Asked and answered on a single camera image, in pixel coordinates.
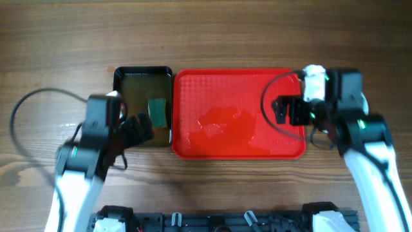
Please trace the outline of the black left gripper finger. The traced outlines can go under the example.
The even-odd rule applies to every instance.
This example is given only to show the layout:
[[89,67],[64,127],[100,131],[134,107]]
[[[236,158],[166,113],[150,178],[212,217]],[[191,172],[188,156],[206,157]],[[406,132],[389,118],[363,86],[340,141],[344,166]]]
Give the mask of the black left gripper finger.
[[137,132],[138,132],[138,141],[148,141],[154,138],[154,131],[152,127],[152,122],[150,118],[144,114],[138,114],[138,124],[137,124]]
[[124,144],[125,145],[138,145],[143,141],[138,141],[137,132],[137,118],[132,116],[124,122]]

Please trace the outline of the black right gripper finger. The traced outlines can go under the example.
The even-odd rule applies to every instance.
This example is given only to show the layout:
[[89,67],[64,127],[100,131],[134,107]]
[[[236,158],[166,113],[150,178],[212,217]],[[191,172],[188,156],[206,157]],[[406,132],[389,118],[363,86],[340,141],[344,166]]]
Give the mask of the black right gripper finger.
[[298,95],[284,95],[277,98],[277,104],[279,106],[293,106],[295,103],[299,103],[300,101],[301,97]]
[[276,123],[284,124],[286,122],[288,103],[283,99],[276,99],[272,101],[271,107],[275,113]]

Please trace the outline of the yellow green sponge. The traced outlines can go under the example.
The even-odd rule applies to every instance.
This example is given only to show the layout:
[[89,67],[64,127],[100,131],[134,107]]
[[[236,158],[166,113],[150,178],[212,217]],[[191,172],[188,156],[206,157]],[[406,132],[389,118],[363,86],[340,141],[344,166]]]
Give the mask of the yellow green sponge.
[[155,128],[167,126],[166,100],[164,98],[148,100],[149,118]]

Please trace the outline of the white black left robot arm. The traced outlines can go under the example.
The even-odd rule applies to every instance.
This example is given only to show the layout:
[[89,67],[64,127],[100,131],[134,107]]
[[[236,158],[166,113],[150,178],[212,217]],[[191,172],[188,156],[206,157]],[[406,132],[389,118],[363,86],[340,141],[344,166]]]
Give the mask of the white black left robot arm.
[[85,231],[102,191],[108,169],[126,149],[154,137],[149,117],[127,114],[127,104],[117,91],[90,95],[81,135],[57,150],[53,201],[46,231]]

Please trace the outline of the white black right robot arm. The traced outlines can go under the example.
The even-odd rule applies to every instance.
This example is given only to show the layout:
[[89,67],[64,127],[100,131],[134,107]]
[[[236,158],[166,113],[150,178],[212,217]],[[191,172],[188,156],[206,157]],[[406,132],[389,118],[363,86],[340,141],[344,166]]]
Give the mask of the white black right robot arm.
[[280,95],[271,102],[275,120],[260,108],[267,124],[293,139],[302,135],[280,126],[312,125],[326,133],[337,148],[357,186],[372,231],[411,231],[411,210],[398,175],[393,139],[379,114],[369,111],[363,94],[362,74],[356,68],[310,65],[289,72],[303,82],[299,95]]

